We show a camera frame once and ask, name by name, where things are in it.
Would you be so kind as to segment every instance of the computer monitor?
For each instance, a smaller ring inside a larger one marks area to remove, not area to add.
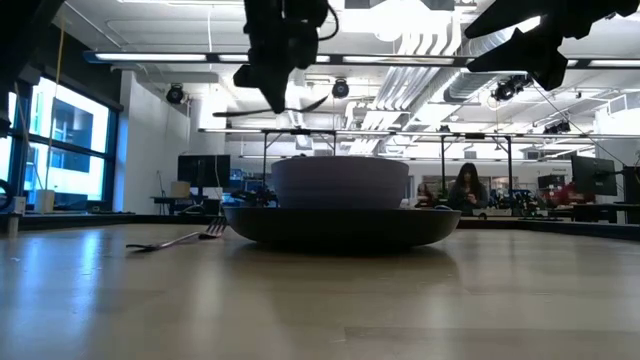
[[[617,196],[616,168],[613,160],[571,157],[576,191],[582,194]]]
[[[178,181],[186,181],[199,190],[207,187],[229,187],[230,177],[231,156],[229,155],[178,157]]]

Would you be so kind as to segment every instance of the dark hair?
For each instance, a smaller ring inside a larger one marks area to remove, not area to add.
[[[481,191],[480,179],[478,179],[478,170],[472,163],[466,163],[462,165],[462,169],[460,169],[460,173],[458,174],[458,178],[456,179],[456,187],[464,189],[464,174],[466,173],[471,174],[471,193],[476,197],[479,197]]]

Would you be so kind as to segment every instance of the white bowl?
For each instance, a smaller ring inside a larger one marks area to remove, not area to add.
[[[282,160],[271,172],[283,208],[397,209],[409,166],[380,158],[319,156]]]

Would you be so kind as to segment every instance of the security camera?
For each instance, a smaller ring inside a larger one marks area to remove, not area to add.
[[[344,99],[349,96],[349,85],[347,85],[347,80],[336,79],[336,83],[333,85],[333,91],[331,93],[336,99]]]
[[[182,90],[182,84],[171,84],[171,89],[167,92],[167,101],[174,105],[181,105],[187,101],[187,96]]]

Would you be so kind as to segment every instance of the dark plate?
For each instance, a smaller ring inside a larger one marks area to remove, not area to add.
[[[428,245],[449,236],[460,211],[225,208],[229,225],[247,239],[271,244]]]

